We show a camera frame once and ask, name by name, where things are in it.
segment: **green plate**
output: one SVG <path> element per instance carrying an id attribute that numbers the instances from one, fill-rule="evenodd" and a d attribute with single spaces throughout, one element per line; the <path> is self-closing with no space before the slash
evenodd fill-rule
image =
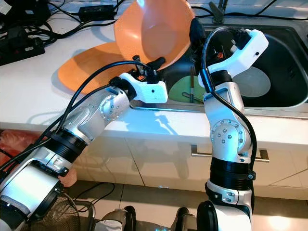
<path id="1" fill-rule="evenodd" d="M 176 82 L 169 91 L 168 98 L 174 101 L 189 103 L 190 99 L 182 96 L 182 92 L 186 92 L 188 94 L 191 93 L 191 77 L 185 76 L 181 78 L 178 82 Z M 205 89 L 201 87 L 198 83 L 198 77 L 194 76 L 194 96 L 195 98 L 203 100 L 203 95 L 205 93 Z"/>

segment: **red bag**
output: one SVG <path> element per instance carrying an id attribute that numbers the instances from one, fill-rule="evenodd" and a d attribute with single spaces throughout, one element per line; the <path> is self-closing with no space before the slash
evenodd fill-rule
<path id="1" fill-rule="evenodd" d="M 22 130 L 0 130 L 0 148 L 12 156 L 21 153 L 27 146 L 35 142 L 40 132 Z M 0 165 L 10 158 L 0 153 Z"/>

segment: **cabinet handle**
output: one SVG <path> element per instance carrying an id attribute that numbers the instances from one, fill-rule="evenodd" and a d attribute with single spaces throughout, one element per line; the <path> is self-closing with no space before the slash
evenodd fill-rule
<path id="1" fill-rule="evenodd" d="M 199 153 L 198 152 L 198 147 L 195 144 L 191 144 L 192 148 L 192 157 L 212 157 L 211 153 Z M 258 162 L 264 162 L 264 163 L 269 163 L 269 154 L 267 150 L 259 150 L 260 151 L 260 156 L 261 157 L 256 157 L 256 161 Z"/>
<path id="2" fill-rule="evenodd" d="M 192 156 L 199 156 L 199 157 L 212 157 L 211 153 L 199 153 L 198 147 L 195 144 L 191 144 L 192 148 Z"/>

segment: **faucet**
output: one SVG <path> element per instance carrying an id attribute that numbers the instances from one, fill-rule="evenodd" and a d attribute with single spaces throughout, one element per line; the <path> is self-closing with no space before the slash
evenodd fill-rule
<path id="1" fill-rule="evenodd" d="M 224 16 L 227 4 L 228 4 L 228 0 L 219 0 L 219 4 L 217 7 L 212 1 L 210 1 L 208 5 L 210 6 L 213 16 L 214 16 L 212 19 L 213 23 L 216 23 L 216 24 L 223 23 L 223 16 Z"/>

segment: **sink basin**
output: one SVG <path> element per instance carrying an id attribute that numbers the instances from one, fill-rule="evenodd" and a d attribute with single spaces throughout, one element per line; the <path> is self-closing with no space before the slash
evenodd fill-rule
<path id="1" fill-rule="evenodd" d="M 288 108 L 291 108 L 292 112 L 296 111 L 294 108 L 308 99 L 308 49 L 296 31 L 291 27 L 284 26 L 230 26 L 261 30 L 269 41 L 268 48 L 253 66 L 268 76 L 271 83 L 270 90 L 260 97 L 242 96 L 245 107 L 249 109 L 246 110 L 249 112 L 246 114 L 262 115 L 260 110 L 263 110 L 264 115 L 270 116 L 270 112 L 273 110 L 288 111 Z M 204 25 L 204 28 L 209 34 L 215 26 Z M 226 57 L 230 57 L 232 55 L 230 52 L 231 34 L 219 34 L 216 41 L 222 45 Z M 190 59 L 191 52 L 188 49 L 181 59 L 173 64 L 174 67 L 170 66 L 160 73 L 166 82 L 167 90 L 170 90 L 182 77 L 189 76 L 190 66 L 193 64 Z M 146 104 L 132 101 L 131 106 L 136 109 L 204 112 L 204 107 L 201 104 L 181 103 L 172 100 L 168 100 L 166 104 Z"/>

